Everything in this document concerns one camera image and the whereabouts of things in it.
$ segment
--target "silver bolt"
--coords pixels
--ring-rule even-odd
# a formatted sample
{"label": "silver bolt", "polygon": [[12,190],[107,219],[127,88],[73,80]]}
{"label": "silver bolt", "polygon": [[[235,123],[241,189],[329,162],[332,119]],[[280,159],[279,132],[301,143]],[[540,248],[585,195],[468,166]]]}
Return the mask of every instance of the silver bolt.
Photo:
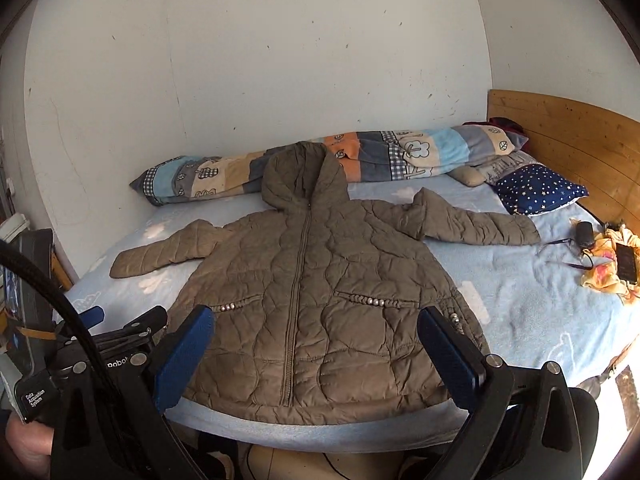
{"label": "silver bolt", "polygon": [[142,352],[138,352],[137,354],[133,354],[129,362],[134,366],[141,366],[146,363],[146,354]]}
{"label": "silver bolt", "polygon": [[502,358],[496,354],[489,354],[485,359],[486,363],[492,368],[500,368],[504,364]]}
{"label": "silver bolt", "polygon": [[558,375],[561,371],[560,365],[555,361],[549,361],[546,364],[546,369],[549,370],[553,375]]}
{"label": "silver bolt", "polygon": [[73,371],[75,374],[81,374],[86,370],[86,363],[84,361],[78,361],[74,364]]}

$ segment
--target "headboard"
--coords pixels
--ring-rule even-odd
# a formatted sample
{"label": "headboard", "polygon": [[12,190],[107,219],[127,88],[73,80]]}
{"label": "headboard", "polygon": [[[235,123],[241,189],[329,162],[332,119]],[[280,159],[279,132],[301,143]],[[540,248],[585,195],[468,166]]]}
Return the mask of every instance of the headboard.
{"label": "headboard", "polygon": [[529,137],[532,156],[583,184],[580,204],[599,220],[640,234],[640,123],[571,99],[491,90],[488,117],[507,117]]}

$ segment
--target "star patterned pillow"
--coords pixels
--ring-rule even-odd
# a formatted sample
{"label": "star patterned pillow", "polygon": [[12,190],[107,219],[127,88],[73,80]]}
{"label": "star patterned pillow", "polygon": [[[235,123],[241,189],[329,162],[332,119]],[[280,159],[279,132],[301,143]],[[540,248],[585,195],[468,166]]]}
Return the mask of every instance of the star patterned pillow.
{"label": "star patterned pillow", "polygon": [[588,196],[574,184],[542,164],[528,164],[501,178],[494,186],[505,209],[527,216],[548,213]]}

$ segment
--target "jacket's right sleeve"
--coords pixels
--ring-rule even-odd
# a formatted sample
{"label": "jacket's right sleeve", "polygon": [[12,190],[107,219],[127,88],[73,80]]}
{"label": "jacket's right sleeve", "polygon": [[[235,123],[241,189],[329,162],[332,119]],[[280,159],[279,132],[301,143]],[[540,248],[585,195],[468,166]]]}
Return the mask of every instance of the jacket's right sleeve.
{"label": "jacket's right sleeve", "polygon": [[216,245],[232,232],[214,227],[206,220],[195,220],[166,240],[129,249],[118,254],[109,275],[112,278],[140,276],[169,264],[206,258]]}
{"label": "jacket's right sleeve", "polygon": [[536,226],[527,216],[467,211],[424,188],[411,204],[373,200],[372,211],[416,240],[428,236],[471,245],[533,245],[540,241]]}

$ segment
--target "jacket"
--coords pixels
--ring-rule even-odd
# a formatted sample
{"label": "jacket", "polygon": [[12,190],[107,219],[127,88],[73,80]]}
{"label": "jacket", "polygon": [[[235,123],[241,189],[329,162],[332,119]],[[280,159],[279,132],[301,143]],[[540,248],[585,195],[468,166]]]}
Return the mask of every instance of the jacket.
{"label": "jacket", "polygon": [[216,313],[184,393],[213,410],[279,424],[342,424],[447,399],[416,334],[435,305],[483,352],[478,320],[422,242],[535,244],[526,216],[475,213],[422,189],[411,204],[350,200],[322,144],[273,156],[262,198],[274,209],[224,227],[196,220],[124,251],[111,277],[203,258],[168,311],[175,330],[196,304]]}

